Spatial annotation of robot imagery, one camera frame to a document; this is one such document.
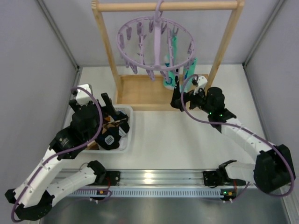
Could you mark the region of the brown argyle sock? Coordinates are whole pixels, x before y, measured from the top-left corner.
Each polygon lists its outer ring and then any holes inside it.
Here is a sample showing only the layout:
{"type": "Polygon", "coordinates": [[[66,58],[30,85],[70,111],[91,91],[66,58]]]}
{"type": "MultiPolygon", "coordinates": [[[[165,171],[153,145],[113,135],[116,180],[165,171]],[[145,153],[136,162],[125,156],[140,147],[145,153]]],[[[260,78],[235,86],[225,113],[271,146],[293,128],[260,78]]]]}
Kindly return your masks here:
{"type": "Polygon", "coordinates": [[[127,122],[128,118],[114,120],[111,116],[108,116],[104,118],[102,128],[108,130],[111,127],[119,127],[125,121],[127,122]]]}

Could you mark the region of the black white striped sock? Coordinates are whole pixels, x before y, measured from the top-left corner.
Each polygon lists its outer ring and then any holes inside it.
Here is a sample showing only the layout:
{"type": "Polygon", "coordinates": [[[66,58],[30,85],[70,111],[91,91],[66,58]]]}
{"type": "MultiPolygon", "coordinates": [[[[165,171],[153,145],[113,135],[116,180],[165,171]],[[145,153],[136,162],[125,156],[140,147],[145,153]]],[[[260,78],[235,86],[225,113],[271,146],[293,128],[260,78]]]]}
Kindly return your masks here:
{"type": "Polygon", "coordinates": [[[183,111],[183,107],[181,104],[181,93],[180,93],[180,84],[179,84],[179,76],[175,76],[174,78],[174,89],[172,94],[172,99],[170,105],[174,109],[178,109],[181,112],[183,111]]]}

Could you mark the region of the brown striped sock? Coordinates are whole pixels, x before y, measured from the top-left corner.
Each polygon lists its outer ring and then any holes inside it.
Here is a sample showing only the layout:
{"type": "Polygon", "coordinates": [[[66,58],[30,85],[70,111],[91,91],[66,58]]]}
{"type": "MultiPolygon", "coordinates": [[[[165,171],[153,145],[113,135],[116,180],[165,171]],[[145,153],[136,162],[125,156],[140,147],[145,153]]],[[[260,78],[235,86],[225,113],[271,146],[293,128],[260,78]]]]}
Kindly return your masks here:
{"type": "Polygon", "coordinates": [[[92,141],[87,145],[85,150],[99,150],[99,145],[97,144],[96,141],[92,141]]]}

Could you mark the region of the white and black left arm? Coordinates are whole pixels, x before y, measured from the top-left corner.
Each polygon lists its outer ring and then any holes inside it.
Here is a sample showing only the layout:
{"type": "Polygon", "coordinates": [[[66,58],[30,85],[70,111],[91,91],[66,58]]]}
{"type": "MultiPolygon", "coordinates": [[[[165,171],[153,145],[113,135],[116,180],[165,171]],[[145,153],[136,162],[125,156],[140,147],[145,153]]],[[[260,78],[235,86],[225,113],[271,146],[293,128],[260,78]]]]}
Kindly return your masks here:
{"type": "Polygon", "coordinates": [[[56,134],[44,157],[23,184],[6,191],[6,199],[13,204],[11,219],[14,223],[39,220],[60,200],[79,188],[102,184],[107,170],[98,160],[89,162],[72,176],[53,183],[66,165],[91,142],[101,138],[105,118],[110,111],[115,111],[108,94],[102,93],[101,97],[105,106],[101,106],[90,93],[82,99],[82,103],[77,98],[70,100],[69,105],[74,111],[70,124],[56,134]]]}

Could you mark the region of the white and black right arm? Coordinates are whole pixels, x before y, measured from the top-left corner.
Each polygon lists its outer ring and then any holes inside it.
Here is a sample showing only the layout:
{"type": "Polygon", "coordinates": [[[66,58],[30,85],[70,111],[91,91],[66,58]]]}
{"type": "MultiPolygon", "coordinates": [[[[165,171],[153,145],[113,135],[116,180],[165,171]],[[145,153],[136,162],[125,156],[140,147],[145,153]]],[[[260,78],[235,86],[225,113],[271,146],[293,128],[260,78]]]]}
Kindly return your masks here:
{"type": "Polygon", "coordinates": [[[207,92],[197,88],[180,97],[183,109],[189,103],[190,109],[199,108],[206,112],[206,123],[230,138],[253,160],[253,163],[224,162],[218,166],[220,174],[227,181],[238,179],[253,183],[266,194],[290,185],[289,191],[284,194],[289,195],[296,179],[289,148],[284,144],[274,145],[249,130],[225,107],[224,100],[224,94],[218,87],[211,87],[207,92]]]}

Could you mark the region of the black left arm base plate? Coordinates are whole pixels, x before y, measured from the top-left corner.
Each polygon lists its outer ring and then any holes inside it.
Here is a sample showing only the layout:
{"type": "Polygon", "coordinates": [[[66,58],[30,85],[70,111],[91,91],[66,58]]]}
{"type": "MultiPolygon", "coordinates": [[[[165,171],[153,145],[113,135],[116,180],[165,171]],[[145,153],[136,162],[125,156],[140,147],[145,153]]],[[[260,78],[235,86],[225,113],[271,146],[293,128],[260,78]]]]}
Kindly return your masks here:
{"type": "Polygon", "coordinates": [[[117,186],[121,180],[120,171],[107,171],[105,175],[101,176],[92,185],[94,186],[117,186]]]}

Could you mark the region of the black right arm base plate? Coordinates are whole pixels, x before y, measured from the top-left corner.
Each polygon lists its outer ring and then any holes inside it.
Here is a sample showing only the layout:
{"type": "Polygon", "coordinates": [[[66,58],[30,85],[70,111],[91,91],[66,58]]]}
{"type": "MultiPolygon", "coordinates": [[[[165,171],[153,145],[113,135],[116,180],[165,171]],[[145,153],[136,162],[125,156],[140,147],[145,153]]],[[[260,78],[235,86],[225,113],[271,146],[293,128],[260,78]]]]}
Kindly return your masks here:
{"type": "Polygon", "coordinates": [[[222,172],[216,171],[203,171],[204,185],[210,188],[218,186],[233,186],[233,181],[226,177],[222,172]]]}

